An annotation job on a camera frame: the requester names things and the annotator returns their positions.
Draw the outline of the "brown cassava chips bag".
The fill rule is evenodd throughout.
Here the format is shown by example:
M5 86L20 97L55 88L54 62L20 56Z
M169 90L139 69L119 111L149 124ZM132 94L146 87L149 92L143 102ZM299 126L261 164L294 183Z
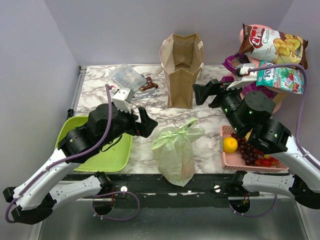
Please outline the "brown cassava chips bag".
M300 36L258 25L242 25L239 53L273 64L299 64L308 68L306 48L309 41Z

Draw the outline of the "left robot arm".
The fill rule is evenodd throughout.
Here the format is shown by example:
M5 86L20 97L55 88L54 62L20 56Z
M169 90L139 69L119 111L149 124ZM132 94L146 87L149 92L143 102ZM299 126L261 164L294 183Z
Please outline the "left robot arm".
M139 107L138 111L139 115L132 110L124 112L114 103L103 103L91 111L87 122L70 130L31 178L20 186L7 187L3 191L9 203L5 220L10 224L34 225L64 203L85 197L115 195L112 181L103 172L66 187L58 187L57 184L123 134L148 138L158 122L148 116L144 107Z

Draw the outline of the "teal Fox's candy bag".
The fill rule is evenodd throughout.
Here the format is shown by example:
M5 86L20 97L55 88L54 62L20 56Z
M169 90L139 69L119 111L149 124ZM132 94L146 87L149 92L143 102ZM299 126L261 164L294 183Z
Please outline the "teal Fox's candy bag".
M291 67L275 67L258 71L256 86L303 94L304 82L304 75L300 70Z

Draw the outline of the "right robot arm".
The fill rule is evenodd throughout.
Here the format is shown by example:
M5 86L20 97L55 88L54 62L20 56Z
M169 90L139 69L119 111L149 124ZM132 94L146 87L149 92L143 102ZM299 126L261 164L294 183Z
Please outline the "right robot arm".
M244 98L241 89L229 89L230 83L210 80L207 84L192 86L197 105L214 96L208 105L221 108L237 137L249 134L248 143L286 165L287 175L254 174L236 171L230 191L241 196L245 192L267 192L294 198L299 204L320 208L320 170L316 159L299 147L291 131L271 115L276 104L260 91L251 91Z

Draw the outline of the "light green plastic grocery bag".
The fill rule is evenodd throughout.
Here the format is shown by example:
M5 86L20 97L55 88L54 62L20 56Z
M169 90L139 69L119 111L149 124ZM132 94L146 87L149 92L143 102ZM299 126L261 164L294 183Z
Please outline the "light green plastic grocery bag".
M153 159L158 171L173 185L184 187L195 174L192 143L205 135L203 127L195 127L198 121L191 118L178 128L157 127L153 133Z

